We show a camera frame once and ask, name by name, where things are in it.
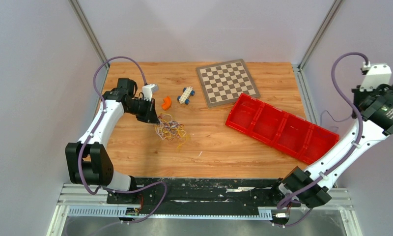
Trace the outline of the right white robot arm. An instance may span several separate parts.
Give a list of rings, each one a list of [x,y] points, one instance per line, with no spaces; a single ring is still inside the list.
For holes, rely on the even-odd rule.
[[[359,105],[360,114],[348,133],[305,170],[294,168],[269,191],[269,200],[284,208],[292,199],[308,208],[331,200],[329,190],[364,152],[393,134],[393,85],[380,85]]]

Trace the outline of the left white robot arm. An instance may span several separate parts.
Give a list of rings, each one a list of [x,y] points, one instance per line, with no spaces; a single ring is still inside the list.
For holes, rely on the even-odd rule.
[[[125,114],[135,115],[138,121],[159,124],[152,97],[159,87],[148,84],[137,97],[137,83],[128,78],[118,79],[117,86],[103,94],[100,108],[87,131],[75,143],[68,143],[65,156],[70,181],[85,186],[98,185],[119,192],[127,204],[138,199],[138,189],[132,176],[117,172],[106,151],[115,125]]]

